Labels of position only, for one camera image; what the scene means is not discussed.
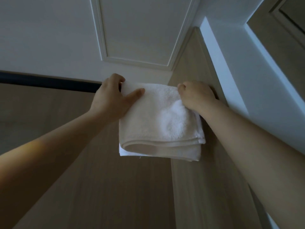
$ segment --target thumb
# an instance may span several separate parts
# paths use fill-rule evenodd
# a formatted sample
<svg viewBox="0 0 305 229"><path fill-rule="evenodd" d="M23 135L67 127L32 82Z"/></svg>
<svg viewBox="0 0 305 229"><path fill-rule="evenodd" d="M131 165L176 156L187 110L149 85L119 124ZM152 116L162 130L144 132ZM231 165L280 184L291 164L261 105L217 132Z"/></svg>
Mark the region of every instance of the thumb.
<svg viewBox="0 0 305 229"><path fill-rule="evenodd" d="M183 94L184 91L185 91L185 85L184 84L178 84L178 92L179 92L180 96Z"/></svg>
<svg viewBox="0 0 305 229"><path fill-rule="evenodd" d="M145 93L144 88L136 89L133 92L129 93L127 96L125 96L125 101L128 103L128 109L143 96Z"/></svg>

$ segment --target folded white towel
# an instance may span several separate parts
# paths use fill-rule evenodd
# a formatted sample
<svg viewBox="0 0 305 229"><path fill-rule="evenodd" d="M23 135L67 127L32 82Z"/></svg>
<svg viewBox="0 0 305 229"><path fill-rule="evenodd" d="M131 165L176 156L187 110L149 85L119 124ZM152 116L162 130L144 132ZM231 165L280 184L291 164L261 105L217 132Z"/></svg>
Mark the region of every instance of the folded white towel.
<svg viewBox="0 0 305 229"><path fill-rule="evenodd" d="M137 88L146 91L120 119L120 155L199 161L205 143L200 116L183 106L177 88L125 82L121 93Z"/></svg>

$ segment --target person's right arm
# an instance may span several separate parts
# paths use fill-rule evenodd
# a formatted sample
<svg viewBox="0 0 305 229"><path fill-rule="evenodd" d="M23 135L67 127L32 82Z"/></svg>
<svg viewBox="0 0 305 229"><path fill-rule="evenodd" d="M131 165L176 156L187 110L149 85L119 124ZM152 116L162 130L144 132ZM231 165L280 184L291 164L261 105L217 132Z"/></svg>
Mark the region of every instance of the person's right arm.
<svg viewBox="0 0 305 229"><path fill-rule="evenodd" d="M281 229L305 228L305 156L216 100L208 85L178 85L183 104L209 124Z"/></svg>

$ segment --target dark baseboard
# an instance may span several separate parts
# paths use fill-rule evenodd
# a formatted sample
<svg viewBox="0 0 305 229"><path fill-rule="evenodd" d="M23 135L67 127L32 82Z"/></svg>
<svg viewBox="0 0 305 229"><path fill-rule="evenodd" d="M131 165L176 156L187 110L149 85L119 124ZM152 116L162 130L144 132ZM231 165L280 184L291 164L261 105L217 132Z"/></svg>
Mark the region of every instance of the dark baseboard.
<svg viewBox="0 0 305 229"><path fill-rule="evenodd" d="M11 73L6 71L0 71L0 83L93 93L101 86L101 83L51 78L33 74Z"/></svg>

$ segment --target forearm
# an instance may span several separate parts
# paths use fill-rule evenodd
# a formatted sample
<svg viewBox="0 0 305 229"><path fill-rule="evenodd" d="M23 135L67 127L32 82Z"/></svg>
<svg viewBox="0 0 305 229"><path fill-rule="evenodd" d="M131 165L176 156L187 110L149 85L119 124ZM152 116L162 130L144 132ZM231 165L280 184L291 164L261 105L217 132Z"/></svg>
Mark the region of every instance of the forearm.
<svg viewBox="0 0 305 229"><path fill-rule="evenodd" d="M11 228L73 163L105 120L90 112L0 156L0 221Z"/></svg>
<svg viewBox="0 0 305 229"><path fill-rule="evenodd" d="M304 226L305 157L218 100L199 113L279 226Z"/></svg>

